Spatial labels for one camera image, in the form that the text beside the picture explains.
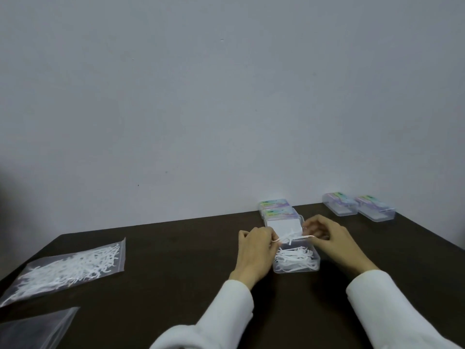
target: person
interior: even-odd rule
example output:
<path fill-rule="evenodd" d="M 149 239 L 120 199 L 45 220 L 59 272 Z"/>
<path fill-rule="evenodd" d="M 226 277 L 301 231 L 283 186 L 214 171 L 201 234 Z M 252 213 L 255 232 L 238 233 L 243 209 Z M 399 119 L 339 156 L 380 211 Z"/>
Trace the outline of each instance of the person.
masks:
<path fill-rule="evenodd" d="M 304 235 L 336 263 L 356 275 L 347 297 L 375 349 L 459 346 L 441 336 L 420 315 L 386 273 L 358 247 L 346 228 L 316 215 L 303 224 Z M 235 349 L 252 318 L 252 287 L 270 270 L 279 247 L 271 228 L 239 232 L 236 268 L 205 314 L 193 326 L 168 329 L 150 349 Z"/>

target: plastic bag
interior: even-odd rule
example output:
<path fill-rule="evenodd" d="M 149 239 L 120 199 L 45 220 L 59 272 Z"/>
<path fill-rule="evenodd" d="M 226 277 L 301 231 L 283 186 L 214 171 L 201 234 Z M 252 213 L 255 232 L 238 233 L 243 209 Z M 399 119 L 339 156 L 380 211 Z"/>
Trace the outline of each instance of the plastic bag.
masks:
<path fill-rule="evenodd" d="M 79 308 L 0 324 L 0 348 L 55 349 Z"/>
<path fill-rule="evenodd" d="M 0 298 L 0 307 L 122 272 L 125 250 L 126 239 L 92 250 L 32 261 Z"/>

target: sleeve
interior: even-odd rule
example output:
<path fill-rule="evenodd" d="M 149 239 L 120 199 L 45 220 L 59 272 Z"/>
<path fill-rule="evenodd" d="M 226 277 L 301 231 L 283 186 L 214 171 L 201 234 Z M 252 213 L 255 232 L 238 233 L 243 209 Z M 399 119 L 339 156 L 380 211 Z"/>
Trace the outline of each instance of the sleeve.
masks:
<path fill-rule="evenodd" d="M 150 349 L 236 349 L 252 310 L 249 289 L 240 281 L 226 281 L 195 326 L 168 329 Z"/>
<path fill-rule="evenodd" d="M 346 292 L 375 349 L 460 348 L 415 310 L 386 272 L 364 272 Z"/>

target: wall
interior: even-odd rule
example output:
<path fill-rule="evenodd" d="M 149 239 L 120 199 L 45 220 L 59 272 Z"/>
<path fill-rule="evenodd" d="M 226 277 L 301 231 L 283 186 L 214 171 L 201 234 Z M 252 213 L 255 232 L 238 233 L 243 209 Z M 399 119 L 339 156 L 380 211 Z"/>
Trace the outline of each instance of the wall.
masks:
<path fill-rule="evenodd" d="M 465 246 L 465 0 L 2 0 L 0 276 L 59 234 L 372 193 Z"/>

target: tabletop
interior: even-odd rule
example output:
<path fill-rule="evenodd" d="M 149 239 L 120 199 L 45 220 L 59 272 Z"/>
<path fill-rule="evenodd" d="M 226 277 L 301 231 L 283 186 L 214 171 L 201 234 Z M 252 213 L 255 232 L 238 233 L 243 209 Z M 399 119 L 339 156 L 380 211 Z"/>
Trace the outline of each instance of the tabletop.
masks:
<path fill-rule="evenodd" d="M 465 251 L 400 214 L 375 223 L 337 217 L 321 203 L 295 209 L 347 227 L 439 333 L 465 348 Z M 235 266 L 238 231 L 262 225 L 255 211 L 61 235 L 28 261 L 126 238 L 124 272 L 5 306 L 0 322 L 80 307 L 58 349 L 148 349 L 171 326 L 200 319 Z M 371 347 L 347 300 L 351 280 L 318 253 L 318 272 L 271 271 L 253 288 L 239 348 Z M 0 281 L 1 293 L 24 265 Z"/>

